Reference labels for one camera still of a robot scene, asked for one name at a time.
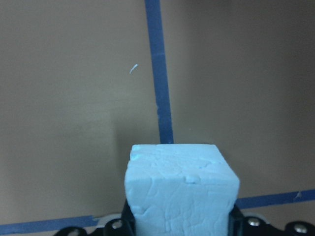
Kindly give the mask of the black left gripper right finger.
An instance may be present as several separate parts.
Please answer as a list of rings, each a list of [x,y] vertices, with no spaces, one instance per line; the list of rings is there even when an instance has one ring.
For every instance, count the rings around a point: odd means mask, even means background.
[[[269,236],[267,223],[258,216],[245,216],[234,205],[228,215],[228,236]]]

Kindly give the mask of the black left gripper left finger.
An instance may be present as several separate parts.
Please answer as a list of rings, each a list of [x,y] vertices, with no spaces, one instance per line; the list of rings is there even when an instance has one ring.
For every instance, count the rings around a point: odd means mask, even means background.
[[[116,219],[108,221],[103,228],[104,236],[135,236],[135,218],[131,212],[127,200],[121,216]]]

